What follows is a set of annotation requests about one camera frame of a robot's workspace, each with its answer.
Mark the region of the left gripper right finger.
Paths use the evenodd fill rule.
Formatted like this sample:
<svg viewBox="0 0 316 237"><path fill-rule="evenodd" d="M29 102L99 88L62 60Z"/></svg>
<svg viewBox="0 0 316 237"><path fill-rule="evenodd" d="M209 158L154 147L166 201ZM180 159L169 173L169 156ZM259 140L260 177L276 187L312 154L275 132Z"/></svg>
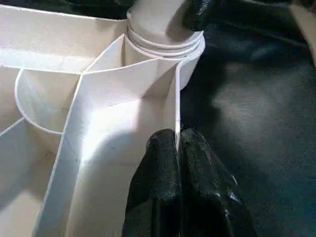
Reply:
<svg viewBox="0 0 316 237"><path fill-rule="evenodd" d="M191 128L181 132L181 176L186 237L256 236L233 174Z"/></svg>

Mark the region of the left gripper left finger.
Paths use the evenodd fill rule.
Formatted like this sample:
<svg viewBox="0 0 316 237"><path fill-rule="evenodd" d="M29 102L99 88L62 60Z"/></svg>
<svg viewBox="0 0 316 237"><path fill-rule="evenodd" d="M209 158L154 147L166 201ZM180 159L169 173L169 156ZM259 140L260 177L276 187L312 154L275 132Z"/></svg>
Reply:
<svg viewBox="0 0 316 237"><path fill-rule="evenodd" d="M181 181L174 131L150 136L129 186L122 236L176 237L181 222Z"/></svg>

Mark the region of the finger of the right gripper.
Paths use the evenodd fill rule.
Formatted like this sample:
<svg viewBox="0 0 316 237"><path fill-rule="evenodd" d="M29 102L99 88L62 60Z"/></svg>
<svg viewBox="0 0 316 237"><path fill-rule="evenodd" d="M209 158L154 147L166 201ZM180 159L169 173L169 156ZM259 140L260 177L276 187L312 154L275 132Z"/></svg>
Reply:
<svg viewBox="0 0 316 237"><path fill-rule="evenodd" d="M184 28L194 32L203 31L214 5L214 0L190 0L182 20Z"/></svg>

